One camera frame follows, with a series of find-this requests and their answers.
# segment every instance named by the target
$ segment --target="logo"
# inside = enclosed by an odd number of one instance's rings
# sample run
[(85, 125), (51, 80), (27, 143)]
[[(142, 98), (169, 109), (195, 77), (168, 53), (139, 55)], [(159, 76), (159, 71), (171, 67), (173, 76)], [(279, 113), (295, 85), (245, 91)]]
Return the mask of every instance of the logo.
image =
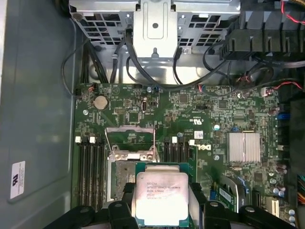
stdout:
[(197, 145), (198, 150), (211, 150), (211, 145)]
[(18, 174), (16, 174), (16, 175), (13, 177), (13, 186), (15, 186), (17, 183), (18, 183)]
[(194, 125), (202, 125), (203, 119), (190, 119), (190, 122), (193, 122)]

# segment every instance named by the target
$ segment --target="metal bracket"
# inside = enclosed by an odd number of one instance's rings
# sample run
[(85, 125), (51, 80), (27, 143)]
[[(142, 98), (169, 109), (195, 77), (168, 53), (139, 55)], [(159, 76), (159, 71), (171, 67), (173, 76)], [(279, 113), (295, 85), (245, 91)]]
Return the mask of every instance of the metal bracket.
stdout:
[(172, 59), (177, 48), (177, 13), (171, 0), (142, 0), (134, 12), (133, 44), (138, 58)]

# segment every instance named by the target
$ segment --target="colored wires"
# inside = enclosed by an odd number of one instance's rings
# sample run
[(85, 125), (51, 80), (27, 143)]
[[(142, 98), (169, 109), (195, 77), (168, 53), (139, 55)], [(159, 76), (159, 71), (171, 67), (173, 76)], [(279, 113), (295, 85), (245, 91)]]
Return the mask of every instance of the colored wires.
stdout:
[(298, 201), (305, 205), (305, 176), (297, 176), (297, 184)]
[[(300, 1), (300, 0), (298, 0), (298, 1), (295, 0), (295, 2), (304, 5), (304, 3), (302, 1)], [(289, 15), (289, 14), (287, 14), (285, 12), (285, 3), (284, 3), (284, 0), (281, 1), (281, 12), (282, 12), (283, 15), (285, 15), (288, 19), (292, 20), (293, 22), (305, 25), (305, 21), (299, 21), (299, 20), (293, 18), (291, 15)]]

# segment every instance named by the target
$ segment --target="chipset heatsink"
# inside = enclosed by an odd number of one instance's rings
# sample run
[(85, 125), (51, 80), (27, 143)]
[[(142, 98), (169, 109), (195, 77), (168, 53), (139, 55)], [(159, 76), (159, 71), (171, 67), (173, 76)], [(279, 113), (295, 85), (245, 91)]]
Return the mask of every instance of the chipset heatsink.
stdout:
[(179, 226), (188, 218), (188, 175), (179, 169), (141, 172), (135, 197), (136, 218), (146, 226)]
[(260, 134), (227, 133), (227, 160), (244, 163), (260, 162)]

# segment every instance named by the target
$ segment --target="green circuit board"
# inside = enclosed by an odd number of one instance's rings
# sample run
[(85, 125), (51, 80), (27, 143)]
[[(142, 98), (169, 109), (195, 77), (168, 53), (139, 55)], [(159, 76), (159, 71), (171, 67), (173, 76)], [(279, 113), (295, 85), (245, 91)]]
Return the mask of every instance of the green circuit board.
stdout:
[[(155, 129), (155, 144), (161, 161), (164, 160), (164, 140), (166, 137), (183, 137), (192, 142), (189, 146), (192, 155), (187, 156), (190, 174), (194, 182), (201, 184), (209, 198), (210, 189), (222, 175), (242, 179), (247, 189), (246, 201), (251, 204), (251, 190), (262, 195), (261, 206), (265, 208), (266, 197), (272, 196), (270, 179), (283, 183), (283, 176), (275, 172), (277, 151), (277, 130), (275, 116), (268, 115), (277, 106), (277, 94), (261, 97), (259, 91), (234, 93), (227, 97), (212, 97), (201, 93), (197, 87), (179, 92), (163, 92), (157, 88), (147, 90), (136, 84), (99, 84), (93, 92), (91, 84), (81, 86), (85, 96), (76, 101), (75, 137), (105, 137), (105, 128), (119, 126), (140, 126)], [(207, 86), (210, 94), (225, 94), (230, 88)], [(107, 105), (99, 110), (94, 105), (97, 96), (107, 99)], [(227, 161), (227, 133), (250, 132), (260, 134), (261, 160), (258, 163), (229, 163)], [(128, 147), (149, 147), (152, 139), (148, 136), (133, 136), (119, 133), (112, 141)], [(81, 155), (86, 149), (74, 146), (72, 167), (72, 207), (91, 203), (100, 207), (107, 201), (107, 155), (110, 152), (107, 142), (103, 148), (87, 149), (91, 157)], [(80, 171), (84, 164), (97, 166)], [(111, 198), (120, 198), (124, 184), (134, 179), (134, 163), (117, 161), (112, 164)]]

